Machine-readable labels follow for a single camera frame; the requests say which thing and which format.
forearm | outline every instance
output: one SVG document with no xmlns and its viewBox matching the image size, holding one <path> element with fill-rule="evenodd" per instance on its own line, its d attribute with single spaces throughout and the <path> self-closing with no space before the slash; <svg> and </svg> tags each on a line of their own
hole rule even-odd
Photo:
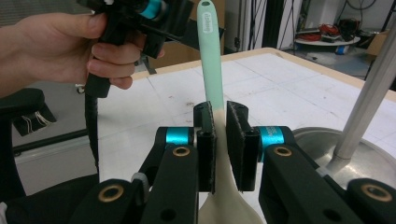
<svg viewBox="0 0 396 224">
<path fill-rule="evenodd" d="M 19 35 L 15 26 L 0 28 L 0 98 L 35 82 L 24 65 Z"/>
</svg>

round silver base plate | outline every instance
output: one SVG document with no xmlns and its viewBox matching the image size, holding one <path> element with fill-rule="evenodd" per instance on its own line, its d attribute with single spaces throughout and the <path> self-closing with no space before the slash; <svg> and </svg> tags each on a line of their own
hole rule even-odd
<svg viewBox="0 0 396 224">
<path fill-rule="evenodd" d="M 320 167 L 332 159 L 332 153 L 342 132 L 326 128 L 302 128 L 293 131 L 300 148 Z M 372 178 L 396 189 L 396 160 L 388 152 L 362 140 L 348 165 L 329 174 L 343 189 L 356 178 Z"/>
</svg>

gold washer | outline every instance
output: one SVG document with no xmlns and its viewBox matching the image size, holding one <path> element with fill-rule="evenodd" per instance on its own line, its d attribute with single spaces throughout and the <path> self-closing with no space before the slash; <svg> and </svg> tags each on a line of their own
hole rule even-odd
<svg viewBox="0 0 396 224">
<path fill-rule="evenodd" d="M 377 189 L 377 190 L 381 191 L 384 195 L 383 196 L 375 195 L 372 192 L 370 192 L 369 188 Z M 370 198 L 376 199 L 377 201 L 380 201 L 383 203 L 388 203 L 393 200 L 392 195 L 387 190 L 385 190 L 377 185 L 373 185 L 373 184 L 362 185 L 361 191 L 363 191 L 363 193 L 366 194 L 367 196 L 369 196 Z"/>
<path fill-rule="evenodd" d="M 105 193 L 106 193 L 106 191 L 108 191 L 110 189 L 116 189 L 117 193 L 110 197 L 107 197 L 105 195 Z M 111 203 L 111 202 L 116 201 L 122 194 L 123 194 L 123 186 L 121 186 L 119 184 L 113 184 L 113 185 L 107 186 L 104 189 L 102 189 L 99 192 L 98 199 L 99 199 L 99 201 L 101 201 L 103 203 Z"/>
<path fill-rule="evenodd" d="M 173 150 L 173 154 L 177 157 L 185 157 L 190 154 L 190 150 L 187 147 L 177 147 Z"/>
<path fill-rule="evenodd" d="M 275 149 L 274 149 L 274 152 L 277 154 L 277 155 L 279 155 L 279 156 L 285 156 L 285 157 L 287 157 L 287 156 L 291 156 L 291 150 L 290 149 L 288 149 L 288 148 L 285 148 L 285 147 L 276 147 Z"/>
</svg>

black handle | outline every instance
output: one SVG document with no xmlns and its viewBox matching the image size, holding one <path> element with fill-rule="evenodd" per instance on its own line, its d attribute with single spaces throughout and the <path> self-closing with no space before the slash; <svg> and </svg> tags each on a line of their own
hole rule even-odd
<svg viewBox="0 0 396 224">
<path fill-rule="evenodd" d="M 128 33 L 128 28 L 120 23 L 121 17 L 115 13 L 107 15 L 107 27 L 99 42 L 122 45 Z M 110 90 L 110 81 L 106 77 L 89 74 L 85 93 L 96 98 L 106 98 Z"/>
</svg>

table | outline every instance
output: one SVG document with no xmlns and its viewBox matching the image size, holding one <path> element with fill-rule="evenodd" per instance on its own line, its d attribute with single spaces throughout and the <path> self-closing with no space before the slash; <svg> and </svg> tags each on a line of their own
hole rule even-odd
<svg viewBox="0 0 396 224">
<path fill-rule="evenodd" d="M 225 100 L 249 108 L 251 126 L 286 125 L 292 130 L 343 130 L 363 81 L 276 49 L 222 56 Z M 99 106 L 100 179 L 130 180 L 148 155 L 160 126 L 192 126 L 192 108 L 205 100 L 200 62 L 133 75 L 128 91 L 111 88 Z M 396 94 L 390 91 L 364 138 L 396 157 Z M 257 187 L 244 198 L 259 215 Z M 200 204 L 205 195 L 200 195 Z"/>
</svg>

